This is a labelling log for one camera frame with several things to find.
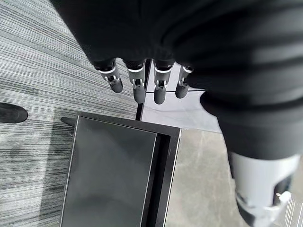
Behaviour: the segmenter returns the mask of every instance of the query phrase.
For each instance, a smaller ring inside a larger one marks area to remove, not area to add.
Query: metal edge
[[[78,128],[79,118],[80,117],[78,116],[77,121],[76,121],[76,125],[74,127],[74,137],[72,139],[72,147],[71,147],[71,158],[70,158],[70,161],[69,161],[69,168],[68,168],[68,173],[67,173],[67,177],[66,177],[66,183],[65,183],[65,186],[64,186],[64,196],[63,196],[63,203],[62,203],[61,216],[60,216],[60,225],[59,225],[60,227],[62,226],[62,222],[63,222],[65,200],[66,200],[66,195],[67,195],[68,182],[69,182],[69,179],[70,179],[71,163],[72,163],[72,157],[73,157],[75,143],[76,143],[76,136],[77,136],[77,128]]]
[[[165,172],[158,206],[156,226],[165,226],[181,132],[182,129],[179,129],[179,135],[177,137],[171,137],[169,142],[169,153],[165,164]]]
[[[86,113],[86,112],[77,112],[78,116],[85,117],[85,118],[91,118],[94,120],[107,122],[107,123],[113,123],[118,124],[126,127],[141,129],[144,131],[150,131],[155,133],[160,133],[164,135],[169,135],[172,137],[178,137],[180,128],[167,126],[167,125],[161,125],[161,124],[154,124],[149,122],[142,122],[142,121],[135,121],[130,119],[123,119],[123,118],[116,118],[111,116],[105,116],[105,115],[98,115],[94,113]]]

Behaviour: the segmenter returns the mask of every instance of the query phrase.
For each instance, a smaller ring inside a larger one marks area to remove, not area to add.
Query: silver trim
[[[159,73],[167,73],[167,72],[170,72],[172,70],[172,67],[169,70],[159,70],[155,67],[155,70],[156,70],[156,72],[159,72]]]
[[[70,163],[69,163],[69,168],[68,168],[68,173],[67,173],[67,180],[66,180],[66,184],[65,184],[65,187],[64,187],[64,199],[63,199],[63,204],[62,204],[62,211],[61,211],[61,218],[60,218],[60,227],[62,226],[62,222],[63,222],[65,200],[66,200],[66,195],[67,195],[68,182],[69,182],[70,174],[71,174],[71,163],[72,163],[72,158],[73,158],[74,149],[75,149],[75,143],[76,143],[76,136],[77,136],[77,128],[78,128],[79,118],[80,118],[80,116],[77,117],[75,129],[74,129],[74,137],[73,137],[73,142],[72,142],[72,147],[71,147],[71,158],[70,158]]]
[[[103,73],[103,74],[109,74],[109,73],[114,72],[115,70],[116,70],[116,66],[114,66],[113,69],[110,70],[110,71],[101,71],[101,70],[98,70],[98,71],[101,72],[101,73]]]
[[[163,227],[165,227],[167,212],[168,212],[168,209],[169,209],[169,199],[170,199],[170,194],[171,194],[172,182],[173,182],[173,178],[174,178],[174,174],[175,174],[175,167],[176,167],[176,163],[177,163],[177,155],[178,155],[178,149],[179,149],[179,144],[180,144],[180,139],[181,139],[181,133],[182,133],[182,129],[179,132],[178,142],[177,142],[177,146],[176,146],[176,155],[175,155],[175,159],[174,159],[173,171],[171,173],[171,179],[170,179],[170,185],[169,185],[169,194],[168,194],[167,203],[166,203]]]

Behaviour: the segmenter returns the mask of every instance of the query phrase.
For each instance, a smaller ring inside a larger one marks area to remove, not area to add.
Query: black frame
[[[150,131],[157,134],[156,147],[158,148],[158,152],[155,155],[151,164],[152,167],[151,167],[150,177],[153,180],[148,183],[147,197],[146,197],[145,206],[143,208],[142,226],[143,227],[164,226],[168,205],[169,205],[169,197],[170,197],[172,179],[173,179],[173,174],[174,174],[174,169],[177,159],[181,129],[170,127],[170,126],[148,123],[148,122],[115,118],[115,117],[103,116],[93,113],[91,114],[85,112],[78,112],[77,122],[74,127],[72,151],[74,149],[77,124],[80,118],[94,119],[102,122],[113,123],[116,125],[140,129],[143,131]],[[69,162],[69,171],[64,188],[64,198],[62,203],[60,226],[62,226],[68,179],[71,170],[71,158]]]

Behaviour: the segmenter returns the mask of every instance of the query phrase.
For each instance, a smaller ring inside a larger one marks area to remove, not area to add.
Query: black rubber object
[[[134,99],[137,103],[144,103],[145,101],[145,90],[144,87],[133,89]]]
[[[155,89],[155,93],[153,95],[153,100],[158,105],[164,103],[164,101],[165,101],[165,90]]]
[[[0,123],[21,123],[28,117],[27,111],[18,105],[0,103]]]
[[[120,83],[114,83],[114,84],[110,84],[110,88],[115,92],[115,93],[120,93],[123,90],[123,84],[122,84],[122,80],[120,78]]]
[[[176,97],[177,98],[184,98],[188,92],[189,86],[180,86],[179,83],[177,83],[176,86]]]

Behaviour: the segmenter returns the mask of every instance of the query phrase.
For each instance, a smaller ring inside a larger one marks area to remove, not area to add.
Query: floor
[[[0,102],[24,107],[20,124],[0,123],[0,226],[59,224],[76,111],[135,119],[137,103],[113,93],[48,1],[0,1]]]
[[[292,198],[271,227],[303,226],[303,159]],[[165,227],[248,227],[235,201],[223,135],[183,130]]]

